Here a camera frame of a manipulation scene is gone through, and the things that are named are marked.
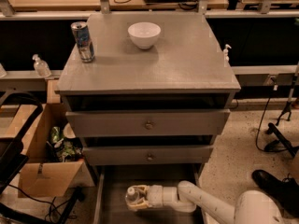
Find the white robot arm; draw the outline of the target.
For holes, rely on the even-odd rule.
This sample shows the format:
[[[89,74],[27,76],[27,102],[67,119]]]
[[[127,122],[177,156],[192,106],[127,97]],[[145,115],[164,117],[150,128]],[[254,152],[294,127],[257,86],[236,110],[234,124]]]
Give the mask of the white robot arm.
[[[176,187],[133,185],[126,190],[125,201],[132,211],[171,207],[192,213],[197,206],[219,224],[284,224],[275,202],[257,190],[248,190],[232,206],[183,180]]]

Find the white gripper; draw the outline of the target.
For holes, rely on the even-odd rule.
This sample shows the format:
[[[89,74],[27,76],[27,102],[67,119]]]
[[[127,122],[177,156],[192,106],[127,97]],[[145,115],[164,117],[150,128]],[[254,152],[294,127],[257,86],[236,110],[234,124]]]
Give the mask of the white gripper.
[[[163,187],[160,185],[133,185],[127,189],[128,194],[147,192],[147,200],[141,200],[139,203],[128,203],[128,209],[131,211],[144,210],[149,207],[160,208],[163,206]]]

